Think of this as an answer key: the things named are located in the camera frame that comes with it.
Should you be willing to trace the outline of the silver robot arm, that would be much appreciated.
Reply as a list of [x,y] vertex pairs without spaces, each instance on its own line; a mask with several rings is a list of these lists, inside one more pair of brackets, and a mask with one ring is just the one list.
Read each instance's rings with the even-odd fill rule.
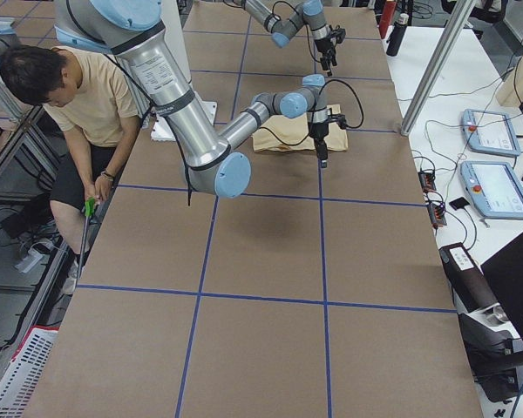
[[251,165],[238,147],[274,115],[305,115],[321,166],[330,122],[325,80],[308,75],[297,91],[261,93],[221,131],[216,131],[187,78],[166,45],[159,1],[56,1],[56,33],[61,44],[110,54],[130,67],[132,77],[166,120],[180,147],[190,192],[222,198],[241,195]]
[[328,24],[321,1],[302,1],[295,6],[288,2],[285,4],[292,10],[286,18],[270,10],[261,1],[240,1],[238,6],[263,26],[279,48],[287,46],[302,28],[308,28],[316,51],[320,54],[320,57],[316,58],[311,52],[311,56],[321,65],[323,71],[331,76],[332,69],[337,66],[336,46],[345,39],[346,30],[340,25],[333,27]]

